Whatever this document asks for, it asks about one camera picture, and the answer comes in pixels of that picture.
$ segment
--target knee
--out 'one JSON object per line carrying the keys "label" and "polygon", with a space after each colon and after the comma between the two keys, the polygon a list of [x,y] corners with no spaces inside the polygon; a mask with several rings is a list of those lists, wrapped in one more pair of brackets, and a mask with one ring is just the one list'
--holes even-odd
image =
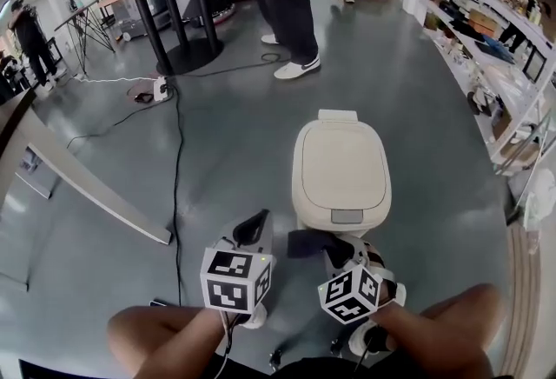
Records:
{"label": "knee", "polygon": [[506,307],[502,294],[491,283],[480,283],[473,286],[469,290],[469,294],[483,309],[490,309],[500,317],[506,314]]}
{"label": "knee", "polygon": [[126,308],[116,315],[112,316],[108,321],[108,337],[110,340],[121,338],[133,328],[134,322],[139,317],[141,307]]}

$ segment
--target power strip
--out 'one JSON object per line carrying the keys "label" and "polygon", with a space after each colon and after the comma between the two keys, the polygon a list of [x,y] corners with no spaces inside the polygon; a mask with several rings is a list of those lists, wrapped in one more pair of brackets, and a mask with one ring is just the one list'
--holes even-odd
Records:
{"label": "power strip", "polygon": [[168,84],[164,76],[160,76],[156,79],[153,84],[153,94],[155,95],[155,101],[158,103],[164,101],[164,99],[168,97]]}

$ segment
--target forearm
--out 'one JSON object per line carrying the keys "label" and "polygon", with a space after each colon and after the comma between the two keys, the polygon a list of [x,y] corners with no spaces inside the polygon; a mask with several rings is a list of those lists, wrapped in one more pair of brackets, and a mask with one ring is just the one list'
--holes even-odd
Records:
{"label": "forearm", "polygon": [[372,318],[432,377],[492,377],[481,347],[441,322],[413,314],[397,303],[379,309]]}
{"label": "forearm", "polygon": [[11,18],[11,20],[8,22],[8,28],[10,30],[13,30],[14,25],[17,22],[17,19],[19,19],[19,17],[21,16],[21,13],[23,13],[22,10],[19,10],[17,13],[14,14],[14,16]]}
{"label": "forearm", "polygon": [[220,313],[203,309],[145,361],[136,379],[197,379],[223,337]]}

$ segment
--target white sneaker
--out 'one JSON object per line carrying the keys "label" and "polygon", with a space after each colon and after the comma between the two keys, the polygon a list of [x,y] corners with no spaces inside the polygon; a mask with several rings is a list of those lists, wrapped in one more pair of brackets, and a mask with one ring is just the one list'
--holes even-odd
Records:
{"label": "white sneaker", "polygon": [[308,63],[307,65],[300,65],[298,63],[287,63],[283,67],[279,68],[275,71],[276,79],[296,79],[300,76],[305,75],[309,71],[315,71],[321,67],[321,59],[319,55],[316,55],[316,58],[313,59],[312,62]]}
{"label": "white sneaker", "polygon": [[240,326],[247,329],[258,329],[267,321],[267,316],[267,309],[261,303],[255,308],[255,312],[251,315],[251,318]]}
{"label": "white sneaker", "polygon": [[279,42],[276,40],[276,36],[274,34],[264,35],[263,37],[261,37],[261,41],[263,43],[267,43],[268,45],[278,45],[279,44]]}
{"label": "white sneaker", "polygon": [[[398,283],[398,289],[396,290],[396,298],[394,301],[398,303],[400,306],[404,306],[406,304],[407,299],[407,290],[403,283]],[[362,325],[360,325],[353,334],[349,337],[349,349],[351,350],[354,355],[361,357],[367,348],[367,344],[365,343],[365,334],[371,329],[376,326],[376,323],[372,320],[367,320]],[[368,351],[368,354],[376,355],[378,353],[373,353]]]}
{"label": "white sneaker", "polygon": [[68,69],[66,69],[65,67],[62,67],[61,69],[57,69],[56,74],[52,75],[52,77],[54,77],[54,79],[60,79],[67,72],[68,72]]}

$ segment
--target white cable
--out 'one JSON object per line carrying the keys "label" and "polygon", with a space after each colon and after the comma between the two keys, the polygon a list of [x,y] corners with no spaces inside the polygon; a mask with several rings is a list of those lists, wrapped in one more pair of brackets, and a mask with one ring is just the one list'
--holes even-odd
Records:
{"label": "white cable", "polygon": [[120,81],[158,81],[158,79],[153,79],[152,77],[120,77],[119,79],[79,79],[78,77],[72,76],[72,79],[76,79],[77,81],[82,81],[84,83],[118,83]]}
{"label": "white cable", "polygon": [[224,354],[224,361],[222,362],[222,366],[218,370],[218,373],[216,373],[215,379],[218,379],[218,376],[222,374],[224,367],[226,367],[226,363],[228,362],[229,328],[226,320],[224,319],[224,313],[222,311],[220,311],[220,318],[222,319],[222,325],[224,326],[224,333],[226,333],[226,352]]}

